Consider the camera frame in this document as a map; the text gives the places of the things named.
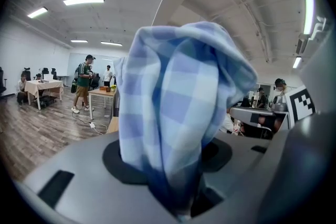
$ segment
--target green shirt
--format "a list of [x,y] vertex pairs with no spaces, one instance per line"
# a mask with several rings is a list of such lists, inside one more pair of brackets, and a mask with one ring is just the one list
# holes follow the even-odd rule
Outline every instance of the green shirt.
[[89,71],[90,71],[90,67],[87,66],[86,63],[83,62],[79,65],[77,86],[82,86],[82,87],[90,86],[90,83],[89,83],[90,79],[80,77],[81,74],[88,75]]

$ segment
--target black chair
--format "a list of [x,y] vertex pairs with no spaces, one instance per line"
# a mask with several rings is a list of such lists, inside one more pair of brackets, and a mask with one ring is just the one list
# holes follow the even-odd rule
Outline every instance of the black chair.
[[26,80],[30,81],[31,80],[31,78],[30,78],[30,67],[28,67],[28,68],[24,67],[24,69],[25,69],[25,71],[22,71],[21,76],[24,75],[26,77]]
[[4,77],[4,71],[0,67],[0,97],[2,96],[2,93],[6,91],[6,79],[5,79],[5,86],[4,86],[2,82],[3,77]]
[[99,80],[100,80],[100,77],[94,77],[92,79],[91,84],[90,84],[90,88],[92,88],[93,90],[98,88],[99,87]]
[[57,79],[57,73],[56,73],[56,69],[55,68],[52,68],[51,69],[51,74],[53,74],[53,79]]
[[42,76],[43,76],[43,78],[44,78],[45,74],[49,74],[49,70],[46,67],[44,67],[43,70],[42,70]]

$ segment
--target fluorescent light tube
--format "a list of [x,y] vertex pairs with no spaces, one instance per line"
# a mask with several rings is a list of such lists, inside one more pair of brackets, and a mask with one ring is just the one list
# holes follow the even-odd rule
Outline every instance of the fluorescent light tube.
[[100,43],[102,43],[102,44],[106,44],[106,45],[122,46],[122,44],[120,44],[120,43],[114,43],[114,42],[105,42],[105,41],[101,41]]
[[72,40],[71,42],[73,42],[73,43],[87,43],[88,41],[87,40],[78,40],[78,39],[75,39],[75,40]]
[[293,65],[293,68],[297,68],[298,67],[299,63],[301,62],[301,59],[302,59],[301,57],[297,57],[295,59],[295,63]]
[[305,27],[303,29],[303,33],[305,35],[309,35],[313,24],[314,0],[304,0],[304,1],[306,2],[306,18],[304,21]]
[[28,14],[27,16],[29,17],[29,18],[34,18],[34,17],[36,17],[36,16],[38,16],[38,15],[40,15],[40,14],[42,14],[42,13],[45,13],[45,12],[47,12],[48,10],[46,9],[46,8],[40,8],[40,9],[38,9],[37,11],[35,11],[35,12],[33,12],[33,13],[30,13],[30,14]]
[[70,6],[84,3],[104,3],[104,0],[64,0],[63,2],[67,6]]

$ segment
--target wooden floor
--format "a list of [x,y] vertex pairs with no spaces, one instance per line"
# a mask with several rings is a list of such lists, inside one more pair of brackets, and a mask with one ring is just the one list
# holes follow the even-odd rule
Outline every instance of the wooden floor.
[[[90,137],[100,135],[72,117],[72,101],[75,94],[69,87],[64,88],[62,101],[38,110],[36,106],[19,105],[16,97],[0,100],[0,157],[10,176],[23,180],[35,167],[39,166],[65,146]],[[92,96],[94,122],[106,126],[110,123],[111,99]],[[77,103],[81,108],[81,98]],[[84,122],[90,122],[90,112],[84,108],[74,114]],[[106,127],[96,124],[96,130],[106,132]]]

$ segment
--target white ceiling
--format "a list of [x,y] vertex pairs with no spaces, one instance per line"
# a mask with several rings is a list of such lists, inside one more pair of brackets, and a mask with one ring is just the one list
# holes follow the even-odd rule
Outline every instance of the white ceiling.
[[[75,6],[62,1],[9,0],[7,9],[19,22],[62,44],[102,47],[100,41],[112,40],[122,43],[123,50],[129,50],[137,29],[159,16],[176,26],[209,20],[229,31],[257,71],[271,66],[269,70],[291,72],[305,11],[304,0],[105,0]],[[46,14],[26,16],[43,6]],[[88,44],[71,44],[71,39]],[[307,50],[304,62],[315,50]]]

